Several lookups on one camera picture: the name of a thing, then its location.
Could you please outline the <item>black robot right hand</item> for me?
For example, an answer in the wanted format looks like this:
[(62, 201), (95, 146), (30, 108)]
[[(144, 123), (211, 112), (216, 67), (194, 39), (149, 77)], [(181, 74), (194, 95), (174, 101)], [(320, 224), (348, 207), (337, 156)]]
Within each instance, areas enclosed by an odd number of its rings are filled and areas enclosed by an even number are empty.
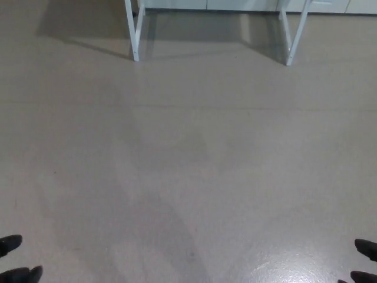
[[(354, 244), (359, 253), (376, 262), (376, 242), (366, 239), (355, 239)], [(376, 283), (376, 274), (368, 272), (352, 271), (350, 277), (355, 283)]]

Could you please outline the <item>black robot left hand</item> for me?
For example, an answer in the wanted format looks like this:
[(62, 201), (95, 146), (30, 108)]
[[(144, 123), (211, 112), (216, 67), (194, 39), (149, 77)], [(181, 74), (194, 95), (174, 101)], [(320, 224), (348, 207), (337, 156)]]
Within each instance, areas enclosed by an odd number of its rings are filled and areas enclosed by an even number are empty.
[[(1, 238), (1, 258), (21, 246), (21, 235), (9, 235)], [(39, 283), (43, 274), (43, 267), (19, 267), (1, 272), (1, 283)]]

